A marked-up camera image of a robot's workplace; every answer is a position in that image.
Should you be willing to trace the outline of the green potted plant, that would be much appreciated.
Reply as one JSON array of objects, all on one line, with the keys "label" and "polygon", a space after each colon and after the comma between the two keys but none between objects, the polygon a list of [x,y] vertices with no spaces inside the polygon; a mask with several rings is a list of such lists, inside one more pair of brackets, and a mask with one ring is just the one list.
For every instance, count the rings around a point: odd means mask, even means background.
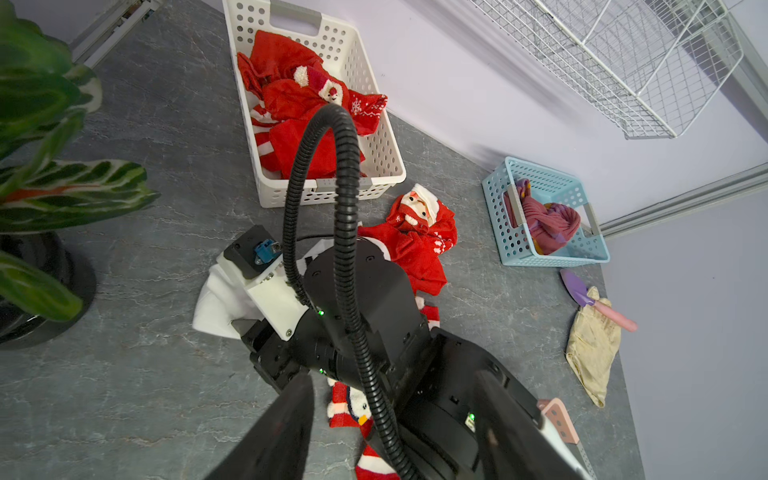
[{"label": "green potted plant", "polygon": [[91,306],[95,271],[66,248],[61,229],[149,206],[146,170],[119,159],[59,159],[102,104],[100,79],[68,46],[1,4],[1,347],[29,348],[63,334]]}]

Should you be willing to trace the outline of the blue plastic basket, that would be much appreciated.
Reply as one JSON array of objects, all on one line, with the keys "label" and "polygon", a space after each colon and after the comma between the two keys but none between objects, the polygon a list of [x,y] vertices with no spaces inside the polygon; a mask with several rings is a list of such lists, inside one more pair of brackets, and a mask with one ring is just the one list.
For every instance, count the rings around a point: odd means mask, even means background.
[{"label": "blue plastic basket", "polygon": [[482,188],[503,265],[575,267],[610,261],[576,177],[507,157],[482,181]]}]

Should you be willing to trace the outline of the plain red fleece sock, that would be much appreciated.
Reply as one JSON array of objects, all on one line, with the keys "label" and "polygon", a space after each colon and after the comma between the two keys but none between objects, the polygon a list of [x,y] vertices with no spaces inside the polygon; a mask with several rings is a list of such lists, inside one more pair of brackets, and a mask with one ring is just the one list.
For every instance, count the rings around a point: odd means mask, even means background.
[{"label": "plain red fleece sock", "polygon": [[383,223],[359,227],[358,235],[381,243],[391,262],[404,270],[414,293],[440,294],[447,284],[439,256],[445,251],[441,239],[413,230],[400,230]]}]

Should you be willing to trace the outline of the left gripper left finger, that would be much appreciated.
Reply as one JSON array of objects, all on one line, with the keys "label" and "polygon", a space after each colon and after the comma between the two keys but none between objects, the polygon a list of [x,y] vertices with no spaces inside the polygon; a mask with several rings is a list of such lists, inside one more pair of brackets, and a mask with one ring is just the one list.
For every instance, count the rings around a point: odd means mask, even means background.
[{"label": "left gripper left finger", "polygon": [[301,479],[311,439],[311,377],[293,378],[209,479]]}]

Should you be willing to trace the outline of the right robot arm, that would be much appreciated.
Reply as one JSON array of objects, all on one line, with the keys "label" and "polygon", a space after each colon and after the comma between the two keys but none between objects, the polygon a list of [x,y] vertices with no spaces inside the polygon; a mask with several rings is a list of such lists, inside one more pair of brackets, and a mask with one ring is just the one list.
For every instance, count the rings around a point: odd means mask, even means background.
[{"label": "right robot arm", "polygon": [[[300,272],[301,189],[326,134],[334,138],[334,240]],[[351,116],[322,107],[310,120],[285,201],[282,253],[289,298],[302,307],[294,337],[279,346],[263,323],[245,334],[252,363],[278,396],[243,441],[242,466],[220,478],[299,479],[309,450],[312,372],[364,394],[365,438],[402,479],[585,479],[534,396],[489,352],[419,311],[406,273],[358,234],[359,144]]]}]

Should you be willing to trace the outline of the pink plastic basket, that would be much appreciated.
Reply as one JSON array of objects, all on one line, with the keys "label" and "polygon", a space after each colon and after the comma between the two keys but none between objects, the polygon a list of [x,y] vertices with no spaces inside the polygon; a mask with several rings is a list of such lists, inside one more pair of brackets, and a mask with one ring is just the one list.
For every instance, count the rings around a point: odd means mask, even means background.
[{"label": "pink plastic basket", "polygon": [[536,406],[542,417],[539,430],[555,452],[581,479],[596,479],[564,403],[559,398],[539,399]]}]

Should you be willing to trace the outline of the purple pink scoop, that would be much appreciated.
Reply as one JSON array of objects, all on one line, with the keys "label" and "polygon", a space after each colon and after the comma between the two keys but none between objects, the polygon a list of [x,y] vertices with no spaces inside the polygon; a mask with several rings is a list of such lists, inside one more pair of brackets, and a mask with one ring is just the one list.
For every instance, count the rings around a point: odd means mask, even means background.
[{"label": "purple pink scoop", "polygon": [[559,274],[565,289],[572,297],[572,299],[581,307],[592,306],[598,312],[606,316],[608,319],[613,321],[624,330],[629,332],[637,331],[638,325],[634,321],[626,318],[624,315],[616,312],[611,307],[600,302],[599,300],[591,298],[588,295],[588,288],[581,280],[581,278],[573,271],[568,269],[561,269]]}]

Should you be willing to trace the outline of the white black striped sock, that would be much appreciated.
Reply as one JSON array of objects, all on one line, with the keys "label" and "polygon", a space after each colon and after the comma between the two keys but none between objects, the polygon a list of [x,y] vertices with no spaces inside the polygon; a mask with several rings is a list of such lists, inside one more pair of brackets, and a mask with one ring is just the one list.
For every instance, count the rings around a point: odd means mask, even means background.
[{"label": "white black striped sock", "polygon": [[244,289],[233,283],[220,265],[213,265],[200,290],[192,328],[201,333],[239,340],[241,334],[232,322],[261,318],[260,311]]}]

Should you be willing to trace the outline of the red penguin sock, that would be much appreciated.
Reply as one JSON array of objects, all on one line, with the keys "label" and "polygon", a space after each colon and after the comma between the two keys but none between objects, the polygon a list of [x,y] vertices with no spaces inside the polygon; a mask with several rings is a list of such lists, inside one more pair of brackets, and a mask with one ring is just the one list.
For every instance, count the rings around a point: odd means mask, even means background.
[{"label": "red penguin sock", "polygon": [[374,422],[364,393],[330,378],[327,381],[331,387],[331,399],[327,406],[329,426],[331,428],[359,427],[366,436]]}]

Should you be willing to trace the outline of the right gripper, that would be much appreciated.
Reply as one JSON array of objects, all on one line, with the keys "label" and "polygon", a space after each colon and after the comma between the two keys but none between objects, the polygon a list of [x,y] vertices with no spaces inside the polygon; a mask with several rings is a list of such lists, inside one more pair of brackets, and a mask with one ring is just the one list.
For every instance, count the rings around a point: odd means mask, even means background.
[{"label": "right gripper", "polygon": [[289,340],[265,319],[240,320],[239,333],[254,369],[277,393],[301,373],[327,371],[327,331],[318,321],[301,320]]}]

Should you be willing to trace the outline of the red white striped sock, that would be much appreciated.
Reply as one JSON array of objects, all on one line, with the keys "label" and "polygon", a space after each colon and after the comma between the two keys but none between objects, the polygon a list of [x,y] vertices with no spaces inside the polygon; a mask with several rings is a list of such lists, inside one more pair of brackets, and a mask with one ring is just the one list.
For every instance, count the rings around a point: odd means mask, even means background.
[{"label": "red white striped sock", "polygon": [[285,36],[259,31],[250,55],[237,55],[247,93],[255,98],[250,110],[257,152],[267,172],[287,180],[311,118],[333,103],[344,108],[357,134],[378,129],[388,98],[350,90],[323,67],[321,57]]}]

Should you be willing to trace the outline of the beige work glove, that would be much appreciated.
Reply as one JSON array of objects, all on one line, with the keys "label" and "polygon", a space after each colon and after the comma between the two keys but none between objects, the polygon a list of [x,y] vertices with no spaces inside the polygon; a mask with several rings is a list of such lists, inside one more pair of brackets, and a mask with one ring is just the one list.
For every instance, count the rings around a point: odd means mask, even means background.
[{"label": "beige work glove", "polygon": [[[611,307],[596,286],[588,295]],[[611,368],[619,351],[622,328],[592,306],[580,307],[571,326],[565,358],[591,401],[605,407]]]}]

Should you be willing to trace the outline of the santa striped small sock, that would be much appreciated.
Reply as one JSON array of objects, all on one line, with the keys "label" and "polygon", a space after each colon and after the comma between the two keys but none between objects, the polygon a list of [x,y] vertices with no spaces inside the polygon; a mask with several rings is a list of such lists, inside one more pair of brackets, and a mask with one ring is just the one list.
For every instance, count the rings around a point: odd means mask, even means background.
[{"label": "santa striped small sock", "polygon": [[440,325],[439,309],[417,295],[412,301],[387,304],[382,315],[373,312],[368,319],[374,327],[368,344],[392,340],[395,352],[371,353],[376,363],[376,383],[364,383],[360,388],[374,425],[365,436],[368,446],[358,462],[358,476],[395,477],[404,472],[408,478],[415,477],[415,464],[401,438],[397,409],[408,403],[435,355],[429,330]]}]

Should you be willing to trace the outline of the pink purple yellow sock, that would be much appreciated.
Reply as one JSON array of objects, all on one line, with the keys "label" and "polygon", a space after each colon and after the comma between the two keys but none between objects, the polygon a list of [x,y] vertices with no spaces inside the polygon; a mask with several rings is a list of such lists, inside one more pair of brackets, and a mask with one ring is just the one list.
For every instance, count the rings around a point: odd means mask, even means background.
[{"label": "pink purple yellow sock", "polygon": [[560,203],[539,202],[531,193],[528,179],[517,181],[515,188],[536,252],[549,255],[565,247],[580,228],[579,213]]}]

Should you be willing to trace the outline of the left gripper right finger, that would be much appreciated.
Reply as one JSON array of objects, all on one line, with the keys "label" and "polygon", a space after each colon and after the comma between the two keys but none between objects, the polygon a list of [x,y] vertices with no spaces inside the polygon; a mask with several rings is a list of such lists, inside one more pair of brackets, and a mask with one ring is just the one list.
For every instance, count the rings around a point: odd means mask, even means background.
[{"label": "left gripper right finger", "polygon": [[474,377],[473,409],[485,479],[580,479],[533,419],[487,372]]}]

